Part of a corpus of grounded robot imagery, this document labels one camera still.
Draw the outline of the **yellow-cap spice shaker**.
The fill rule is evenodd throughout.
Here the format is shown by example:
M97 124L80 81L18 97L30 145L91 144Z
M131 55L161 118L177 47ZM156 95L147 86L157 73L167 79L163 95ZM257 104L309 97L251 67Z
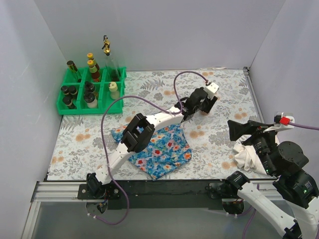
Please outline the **yellow-cap spice shaker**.
M120 91L116 82L109 83L109 92L112 100L117 100L120 97Z

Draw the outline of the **tall oil bottle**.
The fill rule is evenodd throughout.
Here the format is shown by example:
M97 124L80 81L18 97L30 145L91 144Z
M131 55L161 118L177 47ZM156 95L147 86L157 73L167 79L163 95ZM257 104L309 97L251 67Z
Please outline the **tall oil bottle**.
M121 79L120 67L118 61L112 55L110 45L105 48L102 46L102 50L105 54L105 66L107 68L110 81L119 82Z
M109 40L108 40L107 35L104 35L104 36L103 36L103 47L105 48L105 47L107 47L108 45L110 45L110 42L109 42Z

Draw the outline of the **red sauce bottle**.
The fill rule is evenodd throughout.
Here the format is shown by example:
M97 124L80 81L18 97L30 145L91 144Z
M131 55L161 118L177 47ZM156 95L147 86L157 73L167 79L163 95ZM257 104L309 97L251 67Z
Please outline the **red sauce bottle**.
M96 59L94 58L93 53L88 53L88 54L87 54L87 58L88 58L89 60L92 60L92 61L94 62L94 64L95 64L97 70L99 71L99 70L100 70L100 67L99 67L99 65L98 65L98 63L97 63L97 61L96 61Z
M88 60L87 64L89 66L89 71L94 82L101 82L101 75L99 68L94 60Z

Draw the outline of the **black-cap white powder shaker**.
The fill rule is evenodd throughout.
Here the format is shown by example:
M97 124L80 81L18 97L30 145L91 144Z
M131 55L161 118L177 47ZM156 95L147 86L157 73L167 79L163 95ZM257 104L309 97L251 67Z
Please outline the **black-cap white powder shaker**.
M90 109L95 109L98 107L98 101L92 93L84 95L84 101L87 104L87 107Z

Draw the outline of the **black-cap glass spice jar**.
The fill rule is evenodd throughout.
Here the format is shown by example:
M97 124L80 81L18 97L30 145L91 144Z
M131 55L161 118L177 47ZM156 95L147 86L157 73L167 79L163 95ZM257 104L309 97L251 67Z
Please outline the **black-cap glass spice jar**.
M98 91L96 90L95 85L92 82L86 81L84 84L84 94L92 93L95 98L98 98Z

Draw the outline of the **yellow-label spice tube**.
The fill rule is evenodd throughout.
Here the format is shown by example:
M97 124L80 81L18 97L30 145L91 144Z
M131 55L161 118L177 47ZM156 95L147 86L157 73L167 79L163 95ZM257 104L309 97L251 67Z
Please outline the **yellow-label spice tube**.
M73 78L76 80L77 83L80 83L82 81L82 75L80 71L78 70L77 66L72 60L67 61L67 66L73 76Z

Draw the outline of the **small black-cap pepper jar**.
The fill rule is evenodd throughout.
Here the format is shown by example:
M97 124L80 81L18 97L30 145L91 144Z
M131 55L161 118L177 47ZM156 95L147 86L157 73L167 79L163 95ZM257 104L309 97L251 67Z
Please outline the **small black-cap pepper jar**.
M64 96L70 96L71 95L70 92L69 92L69 88L67 86L62 86L60 88L60 90L61 90L61 92L62 92L62 94Z

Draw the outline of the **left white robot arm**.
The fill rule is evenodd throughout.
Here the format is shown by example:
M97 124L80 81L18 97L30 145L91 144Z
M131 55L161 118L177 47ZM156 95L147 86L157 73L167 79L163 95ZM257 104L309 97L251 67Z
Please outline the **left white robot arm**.
M87 174L87 192L95 199L103 198L106 193L105 185L112 181L113 175L131 156L147 147L156 131L188 121L198 111L209 113L217 101L215 94L218 90L219 86L211 83L195 89L190 97L183 98L182 102L164 112L150 116L141 113L135 115L124 129L116 150L110 155L106 154L106 165Z

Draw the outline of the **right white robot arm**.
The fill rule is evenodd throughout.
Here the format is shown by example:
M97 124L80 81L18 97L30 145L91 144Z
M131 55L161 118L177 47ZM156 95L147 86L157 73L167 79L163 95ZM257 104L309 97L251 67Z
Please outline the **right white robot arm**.
M309 162L301 147L292 141L276 144L278 132L292 129L293 117L276 116L273 124L249 120L239 123L229 120L231 141L243 135L249 138L243 145L251 145L259 157L277 192L291 207L289 216L257 190L243 173L236 171L225 179L222 189L231 198L240 197L276 229L284 239L317 239L319 237L319 188L314 178L303 170Z

